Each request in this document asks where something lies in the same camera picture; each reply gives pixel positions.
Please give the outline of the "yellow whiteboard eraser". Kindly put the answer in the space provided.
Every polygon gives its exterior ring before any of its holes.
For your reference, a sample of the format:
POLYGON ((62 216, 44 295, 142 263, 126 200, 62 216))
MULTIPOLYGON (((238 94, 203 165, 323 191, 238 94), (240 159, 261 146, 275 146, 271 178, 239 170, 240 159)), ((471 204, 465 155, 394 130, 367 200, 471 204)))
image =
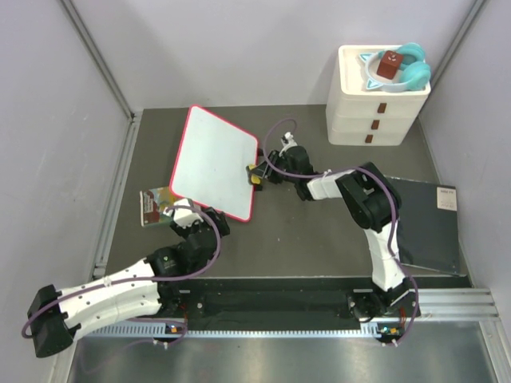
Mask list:
POLYGON ((263 190, 262 180, 261 177, 256 175, 253 170, 256 169, 257 166, 255 164, 248 165, 245 170, 248 175, 248 182, 251 186, 253 186, 253 189, 255 192, 260 192, 263 190))

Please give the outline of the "pink framed whiteboard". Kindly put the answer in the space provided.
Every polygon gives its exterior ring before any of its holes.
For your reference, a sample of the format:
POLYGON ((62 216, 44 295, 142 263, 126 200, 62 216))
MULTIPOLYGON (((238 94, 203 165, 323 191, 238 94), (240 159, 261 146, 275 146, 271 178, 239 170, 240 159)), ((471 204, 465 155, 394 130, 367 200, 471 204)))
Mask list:
POLYGON ((246 167, 257 162, 258 147, 252 133, 193 105, 188 109, 169 189, 246 223, 252 218, 254 197, 246 167))

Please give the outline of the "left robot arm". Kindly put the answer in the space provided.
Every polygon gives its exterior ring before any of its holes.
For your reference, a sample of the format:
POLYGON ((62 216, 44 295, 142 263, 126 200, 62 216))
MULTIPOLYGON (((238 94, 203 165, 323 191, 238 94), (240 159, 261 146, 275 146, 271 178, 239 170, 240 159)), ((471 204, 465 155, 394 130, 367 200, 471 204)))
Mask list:
POLYGON ((203 274, 219 258, 229 235, 226 215, 181 199, 164 215, 180 243, 155 250, 133 265, 98 280, 58 290, 38 290, 21 330, 38 358, 53 356, 102 327, 161 313, 173 316, 181 305, 177 282, 203 274))

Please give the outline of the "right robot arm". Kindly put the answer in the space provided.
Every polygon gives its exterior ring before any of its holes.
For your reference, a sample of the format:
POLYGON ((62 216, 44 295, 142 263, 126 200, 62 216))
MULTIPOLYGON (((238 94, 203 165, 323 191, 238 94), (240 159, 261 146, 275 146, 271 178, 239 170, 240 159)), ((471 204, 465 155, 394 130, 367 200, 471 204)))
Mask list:
POLYGON ((398 265, 397 223, 401 196, 372 162, 345 172, 319 174, 311 165, 307 150, 293 146, 270 152, 260 148, 263 157, 254 168, 247 168, 249 179, 259 190, 260 181, 272 184, 289 182, 303 201, 343 199, 355 223, 366 236, 372 262, 372 281, 379 291, 373 295, 373 307, 389 316, 402 305, 396 291, 405 274, 398 265))

